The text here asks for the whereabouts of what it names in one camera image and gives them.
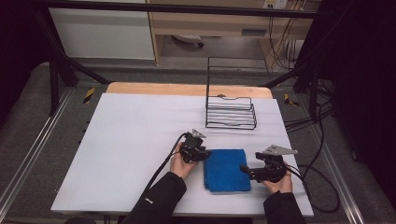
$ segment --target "black sleeve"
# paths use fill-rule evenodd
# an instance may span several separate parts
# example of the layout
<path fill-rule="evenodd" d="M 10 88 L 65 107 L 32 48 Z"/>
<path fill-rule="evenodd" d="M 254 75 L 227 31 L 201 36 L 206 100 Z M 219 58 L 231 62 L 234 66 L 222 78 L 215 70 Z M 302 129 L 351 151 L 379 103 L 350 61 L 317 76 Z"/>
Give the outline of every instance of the black sleeve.
<path fill-rule="evenodd" d="M 186 190 L 183 179 L 168 172 L 137 202 L 121 224 L 167 223 Z"/>
<path fill-rule="evenodd" d="M 293 193 L 272 194 L 264 202 L 264 211 L 268 224 L 305 223 Z"/>

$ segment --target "blue cloth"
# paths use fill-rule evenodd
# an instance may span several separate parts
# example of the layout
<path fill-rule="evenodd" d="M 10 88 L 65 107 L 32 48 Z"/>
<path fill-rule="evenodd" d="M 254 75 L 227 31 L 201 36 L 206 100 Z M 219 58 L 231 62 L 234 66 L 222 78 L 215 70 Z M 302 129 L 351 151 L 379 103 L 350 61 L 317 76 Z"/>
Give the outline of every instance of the blue cloth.
<path fill-rule="evenodd" d="M 250 179 L 239 165 L 247 165 L 244 149 L 213 149 L 204 161 L 205 187 L 211 192 L 250 191 Z"/>

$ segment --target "metal bracket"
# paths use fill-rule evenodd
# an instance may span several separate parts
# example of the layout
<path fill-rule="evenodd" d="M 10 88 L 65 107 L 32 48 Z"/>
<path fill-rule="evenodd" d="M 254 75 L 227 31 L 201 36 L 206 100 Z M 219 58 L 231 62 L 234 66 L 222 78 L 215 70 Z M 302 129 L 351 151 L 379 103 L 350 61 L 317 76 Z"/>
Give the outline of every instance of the metal bracket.
<path fill-rule="evenodd" d="M 265 149 L 262 154 L 272 155 L 272 156 L 280 156 L 280 155 L 289 155 L 289 154 L 298 154 L 297 150 L 293 150 L 286 147 L 279 147 L 276 145 L 271 145 L 267 149 Z"/>
<path fill-rule="evenodd" d="M 195 129 L 192 129 L 192 137 L 200 137 L 200 138 L 206 138 L 206 136 L 203 133 L 200 133 L 196 131 Z"/>

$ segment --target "black wire rack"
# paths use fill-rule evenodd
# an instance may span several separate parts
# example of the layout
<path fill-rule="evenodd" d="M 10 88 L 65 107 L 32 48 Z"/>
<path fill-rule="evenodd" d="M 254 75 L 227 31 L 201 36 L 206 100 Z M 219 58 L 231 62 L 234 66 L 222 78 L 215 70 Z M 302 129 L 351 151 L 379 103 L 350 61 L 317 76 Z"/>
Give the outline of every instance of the black wire rack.
<path fill-rule="evenodd" d="M 254 104 L 251 98 L 227 97 L 224 94 L 209 95 L 213 79 L 233 79 L 235 85 L 249 79 L 269 78 L 268 66 L 264 59 L 218 58 L 207 59 L 206 80 L 206 128 L 245 129 L 257 127 Z"/>
<path fill-rule="evenodd" d="M 251 98 L 209 96 L 206 107 L 206 128 L 250 129 L 257 126 Z"/>

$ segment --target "white paper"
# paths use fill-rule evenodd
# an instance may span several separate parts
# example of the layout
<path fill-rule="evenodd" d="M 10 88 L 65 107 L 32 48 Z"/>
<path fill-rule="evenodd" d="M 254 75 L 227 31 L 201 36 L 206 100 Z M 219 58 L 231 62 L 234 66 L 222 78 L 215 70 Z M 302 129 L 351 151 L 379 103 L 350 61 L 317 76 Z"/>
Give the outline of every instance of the white paper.
<path fill-rule="evenodd" d="M 276 100 L 253 98 L 255 130 L 207 129 L 205 97 L 105 93 L 94 112 L 52 211 L 130 212 L 177 138 L 196 129 L 206 135 L 208 149 L 242 148 L 249 167 L 263 167 L 255 152 L 272 144 L 290 148 Z M 284 160 L 297 166 L 293 155 Z M 159 178 L 169 171 L 167 164 Z M 213 194 L 204 187 L 202 163 L 186 181 L 187 192 L 176 216 L 259 216 L 268 189 L 251 181 L 250 192 Z M 301 181 L 293 191 L 305 216 L 313 216 Z"/>

